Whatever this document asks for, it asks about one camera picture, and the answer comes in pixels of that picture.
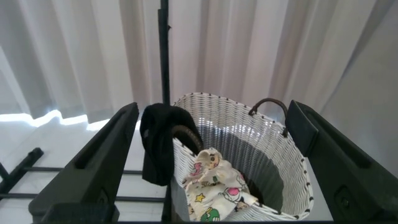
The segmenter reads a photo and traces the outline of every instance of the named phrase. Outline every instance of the floor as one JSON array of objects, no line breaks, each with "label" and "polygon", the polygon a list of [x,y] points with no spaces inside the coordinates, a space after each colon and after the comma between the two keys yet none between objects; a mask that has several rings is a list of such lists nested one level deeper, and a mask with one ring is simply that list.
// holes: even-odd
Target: floor
[{"label": "floor", "polygon": [[[36,166],[64,167],[69,160],[98,132],[87,122],[63,125],[53,117],[38,128],[25,121],[2,122],[0,120],[0,162],[10,172],[35,147],[44,155]],[[136,127],[125,170],[142,170],[144,149]],[[308,173],[312,181],[315,205],[307,220],[332,220],[310,164]],[[39,193],[57,173],[28,172],[11,190],[12,193]],[[136,175],[124,175],[118,196],[164,197],[165,188],[150,184]],[[0,201],[0,223],[31,223],[28,212],[30,200],[3,199]],[[119,221],[160,221],[161,203],[116,202],[120,211]]]}]

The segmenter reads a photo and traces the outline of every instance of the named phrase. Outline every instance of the black cloth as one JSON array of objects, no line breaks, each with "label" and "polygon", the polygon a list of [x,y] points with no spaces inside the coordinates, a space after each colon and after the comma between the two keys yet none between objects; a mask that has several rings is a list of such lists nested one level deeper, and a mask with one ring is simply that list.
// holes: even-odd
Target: black cloth
[{"label": "black cloth", "polygon": [[173,133],[172,130],[175,126],[187,127],[203,145],[195,122],[188,111],[163,103],[150,105],[144,110],[139,129],[145,149],[144,167],[142,168],[144,180],[160,186],[170,183],[174,174],[174,136],[184,145],[190,146],[189,148],[194,154],[199,153],[200,149],[194,146],[191,138],[180,128]]}]

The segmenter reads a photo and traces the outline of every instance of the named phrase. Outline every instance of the yellow star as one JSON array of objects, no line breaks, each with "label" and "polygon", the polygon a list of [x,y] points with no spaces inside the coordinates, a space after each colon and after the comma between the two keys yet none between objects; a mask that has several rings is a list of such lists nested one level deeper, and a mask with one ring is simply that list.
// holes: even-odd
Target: yellow star
[{"label": "yellow star", "polygon": [[201,193],[200,195],[197,195],[195,202],[201,202],[204,198],[206,198],[203,193]]}]

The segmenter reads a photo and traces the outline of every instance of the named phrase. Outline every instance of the laundry basket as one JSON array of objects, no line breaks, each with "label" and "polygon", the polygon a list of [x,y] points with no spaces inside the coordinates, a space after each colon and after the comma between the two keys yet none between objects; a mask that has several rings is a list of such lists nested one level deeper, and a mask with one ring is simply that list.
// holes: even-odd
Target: laundry basket
[{"label": "laundry basket", "polygon": [[[313,206],[313,193],[305,159],[295,147],[286,127],[228,98],[209,93],[183,95],[174,106],[187,110],[201,135],[205,149],[213,147],[223,159],[241,171],[249,189],[258,189],[259,203],[232,212],[225,221],[302,220]],[[171,182],[175,212],[189,221],[182,181],[195,162],[191,150],[174,138],[174,177]]]}]

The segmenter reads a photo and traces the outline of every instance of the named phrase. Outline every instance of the wall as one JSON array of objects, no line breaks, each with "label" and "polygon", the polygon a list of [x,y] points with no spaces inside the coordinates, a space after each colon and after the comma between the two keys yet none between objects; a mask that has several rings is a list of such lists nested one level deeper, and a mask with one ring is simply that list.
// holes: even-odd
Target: wall
[{"label": "wall", "polygon": [[324,116],[398,177],[398,2],[346,69]]}]

